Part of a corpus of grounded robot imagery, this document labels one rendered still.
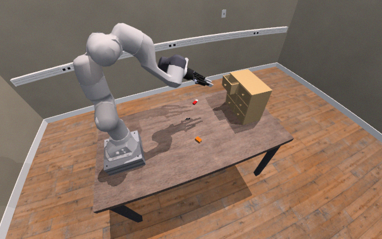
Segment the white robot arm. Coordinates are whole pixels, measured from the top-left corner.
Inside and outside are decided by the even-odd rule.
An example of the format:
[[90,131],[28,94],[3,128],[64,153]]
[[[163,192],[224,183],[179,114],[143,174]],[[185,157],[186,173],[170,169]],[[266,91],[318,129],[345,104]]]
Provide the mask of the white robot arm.
[[157,66],[152,39],[127,24],[118,23],[110,34],[94,32],[88,37],[86,53],[74,59],[73,66],[86,98],[94,104],[97,128],[110,135],[105,150],[109,162],[132,156],[138,145],[118,117],[115,99],[102,70],[102,66],[115,64],[123,51],[135,56],[141,67],[169,87],[179,87],[187,74],[188,58],[178,54],[161,57]]

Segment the brown wooden chest of drawers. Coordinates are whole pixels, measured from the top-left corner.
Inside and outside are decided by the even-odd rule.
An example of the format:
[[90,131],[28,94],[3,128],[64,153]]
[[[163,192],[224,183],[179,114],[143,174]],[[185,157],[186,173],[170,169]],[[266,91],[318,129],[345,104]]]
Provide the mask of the brown wooden chest of drawers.
[[268,103],[272,89],[248,69],[230,72],[230,74],[251,94],[242,125],[259,121]]

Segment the brown wooden drawer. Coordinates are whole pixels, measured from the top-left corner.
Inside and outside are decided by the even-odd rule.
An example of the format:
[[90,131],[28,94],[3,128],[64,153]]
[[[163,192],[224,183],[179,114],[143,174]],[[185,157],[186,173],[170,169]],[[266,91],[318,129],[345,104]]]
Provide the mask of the brown wooden drawer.
[[229,107],[232,109],[232,111],[234,111],[235,103],[234,103],[233,100],[229,97],[228,94],[227,94],[226,103],[228,103]]
[[237,96],[236,105],[240,108],[240,110],[241,110],[241,111],[244,113],[244,115],[245,115],[248,106],[247,106],[247,105],[245,104],[245,102],[239,97],[239,95]]
[[238,93],[239,84],[240,83],[231,74],[223,76],[222,86],[229,94]]
[[[248,105],[251,94],[240,84],[238,95],[244,100],[244,102]],[[242,96],[241,96],[242,95]]]
[[245,115],[243,115],[243,113],[241,112],[241,110],[238,108],[237,105],[235,105],[234,113],[238,117],[240,122],[243,124]]
[[236,93],[236,94],[231,94],[230,97],[232,98],[232,100],[233,100],[234,102],[236,102],[237,93]]

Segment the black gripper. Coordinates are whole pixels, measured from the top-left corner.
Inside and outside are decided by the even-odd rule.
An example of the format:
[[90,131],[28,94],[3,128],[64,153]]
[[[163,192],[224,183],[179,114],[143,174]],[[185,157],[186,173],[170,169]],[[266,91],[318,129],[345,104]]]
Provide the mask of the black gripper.
[[190,68],[187,68],[187,74],[183,78],[187,79],[187,80],[191,79],[191,80],[195,81],[195,84],[199,84],[199,85],[202,85],[202,86],[205,86],[205,85],[207,85],[209,87],[213,86],[213,84],[211,84],[210,80],[206,79],[201,74],[196,73],[195,71],[193,71]]

